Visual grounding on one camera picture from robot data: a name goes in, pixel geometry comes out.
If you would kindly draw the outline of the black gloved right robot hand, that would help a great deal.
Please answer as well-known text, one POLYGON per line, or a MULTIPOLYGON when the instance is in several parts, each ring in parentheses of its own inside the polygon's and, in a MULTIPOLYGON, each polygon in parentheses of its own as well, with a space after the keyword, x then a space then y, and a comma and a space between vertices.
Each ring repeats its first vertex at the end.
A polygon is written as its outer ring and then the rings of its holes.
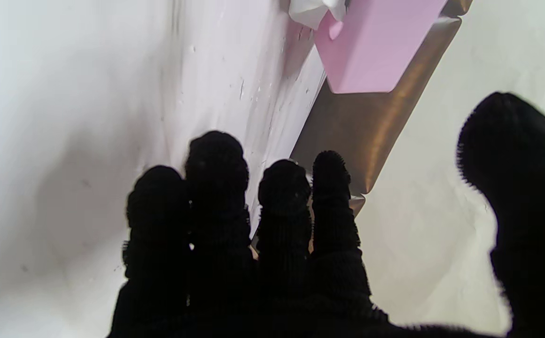
MULTIPOLYGON (((510 306, 508 338, 545 338, 545 115, 494 92, 463 125, 462 178, 497 220, 490 260, 510 306)), ((244 151, 229 133, 189 144, 185 177, 148 169, 128 196, 126 283, 110 338, 480 338, 448 325, 399 326, 371 301, 337 152, 280 160, 259 185, 259 256, 249 247, 244 151)))

